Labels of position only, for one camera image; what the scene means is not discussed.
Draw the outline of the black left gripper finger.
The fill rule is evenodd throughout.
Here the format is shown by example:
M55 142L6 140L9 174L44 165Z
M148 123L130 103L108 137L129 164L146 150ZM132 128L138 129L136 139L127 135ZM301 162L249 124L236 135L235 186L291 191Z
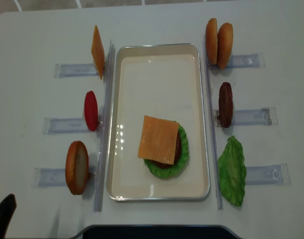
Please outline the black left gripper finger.
M0 203L0 239L4 239L6 231L16 210L17 204L14 194L9 194Z

